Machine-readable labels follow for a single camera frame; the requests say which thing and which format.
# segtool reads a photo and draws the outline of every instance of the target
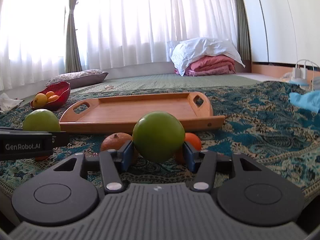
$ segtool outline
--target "floral pillow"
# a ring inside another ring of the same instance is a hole
[[[66,81],[70,83],[71,88],[84,87],[101,83],[107,75],[108,72],[104,72],[100,69],[89,69],[80,72],[65,73],[50,79],[46,86],[59,83],[61,81]]]

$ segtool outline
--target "tray handle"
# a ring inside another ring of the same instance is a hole
[[[196,101],[199,98],[201,98],[203,100],[203,103],[200,106],[198,106],[196,104]],[[200,92],[190,93],[189,94],[189,102],[190,102],[190,105],[191,105],[193,111],[195,111],[197,116],[204,117],[204,116],[212,116],[213,115],[213,109],[211,106],[211,102],[203,93],[200,93]]]
[[[91,111],[92,108],[95,108],[98,104],[99,100],[97,98],[89,98],[76,102],[63,113],[60,118],[60,122],[75,122]],[[81,105],[86,105],[88,108],[77,114],[75,109]]]

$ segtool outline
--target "white pillow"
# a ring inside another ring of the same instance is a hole
[[[170,50],[172,50],[174,45],[176,45],[175,41],[168,42]],[[241,61],[238,51],[230,41],[215,38],[194,38],[186,41],[180,41],[179,44],[174,47],[172,54],[170,54],[170,58],[174,63],[174,67],[178,69],[179,74],[183,76],[186,68],[192,62],[195,62],[206,55],[225,55],[245,67]]]

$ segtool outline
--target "cabinet door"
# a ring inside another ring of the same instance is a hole
[[[268,47],[259,0],[244,0],[253,62],[268,62]]]
[[[264,15],[269,62],[297,62],[294,25],[288,0],[260,0]]]
[[[309,59],[320,65],[320,0],[288,1],[295,28],[298,59]]]

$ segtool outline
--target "green fruit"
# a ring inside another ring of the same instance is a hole
[[[46,109],[37,109],[26,116],[23,121],[24,131],[60,132],[60,124],[55,114]]]
[[[147,160],[162,163],[184,142],[185,131],[173,115],[166,112],[151,112],[142,117],[132,133],[137,151]]]

